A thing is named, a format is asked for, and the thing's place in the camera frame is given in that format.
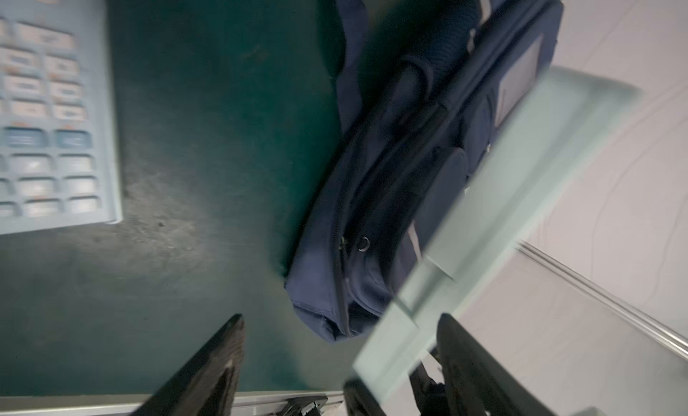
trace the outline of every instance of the light green plastic bar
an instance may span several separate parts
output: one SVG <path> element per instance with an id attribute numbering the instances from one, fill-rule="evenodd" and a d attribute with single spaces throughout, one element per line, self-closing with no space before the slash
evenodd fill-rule
<path id="1" fill-rule="evenodd" d="M 440 315 L 469 307 L 638 96 L 564 68 L 541 77 L 354 361 L 378 402 L 434 344 Z"/>

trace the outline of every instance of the dark green surface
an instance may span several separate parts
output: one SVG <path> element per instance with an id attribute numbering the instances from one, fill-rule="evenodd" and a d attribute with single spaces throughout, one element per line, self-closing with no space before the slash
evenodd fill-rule
<path id="1" fill-rule="evenodd" d="M 441 0 L 366 1 L 370 101 Z M 151 392 L 237 312 L 239 390 L 339 389 L 363 341 L 283 290 L 339 141 L 331 0 L 109 7 L 125 221 L 0 237 L 0 395 Z"/>

